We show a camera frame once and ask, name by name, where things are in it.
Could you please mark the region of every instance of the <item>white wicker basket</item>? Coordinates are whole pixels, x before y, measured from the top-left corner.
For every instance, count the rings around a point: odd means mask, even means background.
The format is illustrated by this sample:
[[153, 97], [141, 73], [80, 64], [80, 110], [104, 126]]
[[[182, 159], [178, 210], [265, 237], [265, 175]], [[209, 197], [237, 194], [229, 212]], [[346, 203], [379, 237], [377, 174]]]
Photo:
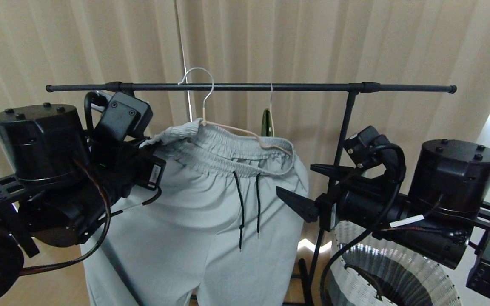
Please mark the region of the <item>white wicker basket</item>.
[[[334, 231], [332, 254], [362, 233], [364, 228], [343, 221]], [[346, 264], [367, 272], [370, 280], [375, 278], [376, 283], [383, 283], [385, 296], [379, 300], [376, 287], [354, 268], [346, 269]], [[371, 235], [336, 260], [332, 273], [328, 290], [337, 306], [461, 305], [455, 286], [439, 264], [399, 244], [377, 240]]]

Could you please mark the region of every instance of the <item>green strap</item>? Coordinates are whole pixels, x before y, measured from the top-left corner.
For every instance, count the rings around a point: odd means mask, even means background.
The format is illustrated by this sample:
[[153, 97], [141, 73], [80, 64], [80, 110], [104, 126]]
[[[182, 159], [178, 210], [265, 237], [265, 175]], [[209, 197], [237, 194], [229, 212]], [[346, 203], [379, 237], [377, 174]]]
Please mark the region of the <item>green strap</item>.
[[260, 135], [273, 137], [272, 117], [270, 116], [270, 110], [268, 108], [266, 108], [262, 114], [262, 134]]

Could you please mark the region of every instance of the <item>clothes hanger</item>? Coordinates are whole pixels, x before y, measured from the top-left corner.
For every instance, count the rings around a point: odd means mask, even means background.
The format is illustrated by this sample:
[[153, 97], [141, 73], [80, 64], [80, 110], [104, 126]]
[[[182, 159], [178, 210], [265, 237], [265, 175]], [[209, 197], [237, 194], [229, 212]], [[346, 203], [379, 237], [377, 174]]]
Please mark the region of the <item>clothes hanger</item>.
[[192, 70], [203, 70], [205, 72], [208, 73], [208, 75], [210, 76], [211, 78], [211, 90], [209, 91], [209, 93], [205, 96], [204, 98], [204, 102], [203, 102], [203, 108], [202, 108], [202, 122], [200, 122], [200, 124], [202, 124], [203, 126], [206, 126], [206, 125], [214, 125], [214, 126], [219, 126], [220, 128], [226, 128], [228, 130], [236, 130], [238, 132], [242, 132], [242, 133], [246, 133], [246, 134], [249, 134], [249, 135], [252, 135], [254, 136], [257, 141], [258, 141], [258, 144], [260, 145], [260, 147], [262, 147], [263, 149], [270, 149], [271, 147], [274, 147], [276, 149], [280, 149], [281, 151], [283, 151], [284, 153], [287, 153], [288, 155], [292, 156], [292, 153], [290, 153], [289, 151], [283, 149], [282, 147], [278, 146], [278, 145], [265, 145], [263, 142], [262, 142], [262, 139], [260, 138], [260, 136], [258, 136], [257, 134], [251, 132], [250, 130], [243, 130], [241, 128], [237, 128], [237, 127], [233, 127], [233, 126], [228, 126], [228, 125], [224, 125], [224, 124], [218, 124], [218, 123], [215, 123], [215, 122], [210, 122], [208, 120], [206, 120], [206, 117], [205, 117], [205, 102], [207, 101], [207, 99], [209, 98], [209, 96], [213, 93], [214, 91], [214, 78], [212, 76], [212, 74], [205, 68], [202, 68], [202, 67], [194, 67], [194, 68], [190, 68], [186, 73], [185, 73], [185, 76], [183, 76], [182, 80], [177, 83], [177, 85], [181, 85], [182, 83], [185, 82], [185, 79], [186, 79], [186, 76], [192, 71]]
[[273, 127], [273, 111], [272, 111], [272, 99], [273, 99], [273, 83], [271, 84], [270, 92], [270, 108], [266, 108], [262, 112], [262, 136], [275, 137], [275, 128]]

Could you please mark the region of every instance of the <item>curtain fold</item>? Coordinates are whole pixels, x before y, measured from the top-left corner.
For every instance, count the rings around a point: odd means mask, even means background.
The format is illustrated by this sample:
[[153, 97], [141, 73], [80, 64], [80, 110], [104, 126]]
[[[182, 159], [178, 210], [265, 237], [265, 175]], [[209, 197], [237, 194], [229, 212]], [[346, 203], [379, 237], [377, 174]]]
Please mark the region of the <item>curtain fold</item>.
[[[490, 112], [490, 1], [177, 0], [187, 66], [215, 82], [457, 85], [457, 93], [362, 93], [348, 136], [375, 126], [403, 147], [407, 192], [421, 143], [476, 141]], [[189, 82], [209, 82], [193, 72]], [[305, 165], [333, 163], [347, 93], [275, 92], [276, 136]], [[194, 116], [206, 92], [191, 94]], [[260, 133], [269, 92], [216, 91], [209, 120]], [[343, 164], [351, 165], [344, 154]], [[379, 170], [369, 176], [379, 174]], [[310, 197], [327, 179], [310, 172]], [[305, 229], [315, 241], [317, 227]]]
[[[85, 92], [47, 93], [45, 85], [176, 83], [182, 72], [171, 1], [0, 1], [0, 112], [66, 103], [79, 109], [84, 122]], [[154, 112], [147, 134], [188, 122], [184, 93], [136, 96], [150, 101]], [[11, 172], [0, 148], [0, 176]]]

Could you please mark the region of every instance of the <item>elastic waistband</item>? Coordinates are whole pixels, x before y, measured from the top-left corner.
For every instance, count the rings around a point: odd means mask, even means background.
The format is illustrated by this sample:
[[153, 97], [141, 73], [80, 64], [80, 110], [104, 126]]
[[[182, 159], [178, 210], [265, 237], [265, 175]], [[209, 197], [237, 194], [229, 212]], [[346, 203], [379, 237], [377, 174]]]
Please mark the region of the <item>elastic waistband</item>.
[[203, 126], [199, 120], [190, 123], [197, 123], [193, 126], [197, 130], [190, 134], [170, 131], [178, 133], [181, 139], [164, 145], [162, 150], [167, 157], [203, 173], [232, 176], [235, 171], [240, 177], [284, 176], [297, 158], [294, 146], [284, 138], [261, 137], [265, 145], [278, 145], [292, 152], [292, 156], [277, 148], [260, 147], [255, 137], [238, 136], [218, 126]]

